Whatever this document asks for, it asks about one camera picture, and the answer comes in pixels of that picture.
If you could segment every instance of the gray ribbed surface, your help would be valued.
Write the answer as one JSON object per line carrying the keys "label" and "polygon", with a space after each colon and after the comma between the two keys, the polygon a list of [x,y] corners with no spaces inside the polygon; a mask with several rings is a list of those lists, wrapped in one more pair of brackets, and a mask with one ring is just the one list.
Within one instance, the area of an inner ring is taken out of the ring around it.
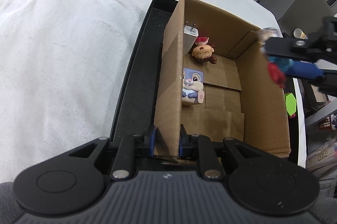
{"label": "gray ribbed surface", "polygon": [[24,214],[15,224],[317,224],[309,213],[291,218],[263,217],[238,206],[218,182],[195,172],[139,172],[130,181],[116,182],[92,208],[64,218]]}

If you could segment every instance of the green hexagonal object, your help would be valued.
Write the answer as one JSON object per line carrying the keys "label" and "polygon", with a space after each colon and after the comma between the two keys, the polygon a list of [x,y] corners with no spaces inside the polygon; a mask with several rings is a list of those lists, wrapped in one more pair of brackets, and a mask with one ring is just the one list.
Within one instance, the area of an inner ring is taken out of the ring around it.
{"label": "green hexagonal object", "polygon": [[284,94],[284,98],[288,116],[292,116],[294,113],[296,113],[296,98],[292,93]]}

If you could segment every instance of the white blanket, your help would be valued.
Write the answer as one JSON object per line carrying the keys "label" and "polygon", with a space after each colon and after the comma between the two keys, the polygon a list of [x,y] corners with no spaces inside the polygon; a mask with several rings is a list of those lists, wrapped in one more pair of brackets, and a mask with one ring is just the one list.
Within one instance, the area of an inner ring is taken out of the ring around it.
{"label": "white blanket", "polygon": [[[202,0],[278,28],[253,0]],[[109,136],[151,0],[0,0],[0,182]]]}

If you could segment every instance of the doll figurine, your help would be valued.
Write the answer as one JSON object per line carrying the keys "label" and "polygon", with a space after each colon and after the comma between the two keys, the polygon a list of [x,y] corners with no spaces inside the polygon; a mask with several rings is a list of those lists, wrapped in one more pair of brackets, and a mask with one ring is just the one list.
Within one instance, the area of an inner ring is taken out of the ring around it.
{"label": "doll figurine", "polygon": [[192,106],[196,103],[203,103],[204,98],[203,73],[184,68],[182,104]]}
{"label": "doll figurine", "polygon": [[195,40],[196,47],[192,50],[192,57],[196,62],[203,63],[209,61],[211,64],[216,64],[216,56],[214,53],[215,44],[208,43],[208,38],[199,37]]}

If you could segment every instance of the cardboard box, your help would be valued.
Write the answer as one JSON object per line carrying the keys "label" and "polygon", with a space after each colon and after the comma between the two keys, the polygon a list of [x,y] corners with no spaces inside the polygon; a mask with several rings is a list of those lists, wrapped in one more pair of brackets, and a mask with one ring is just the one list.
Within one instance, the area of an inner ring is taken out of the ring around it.
{"label": "cardboard box", "polygon": [[[199,36],[216,45],[217,64],[197,64],[183,56],[183,29],[193,21]],[[156,155],[178,157],[180,124],[188,134],[212,141],[232,136],[279,157],[290,153],[283,90],[267,72],[254,26],[198,0],[179,0],[163,39],[154,124],[159,128]],[[182,107],[183,67],[204,74],[205,101]]]}

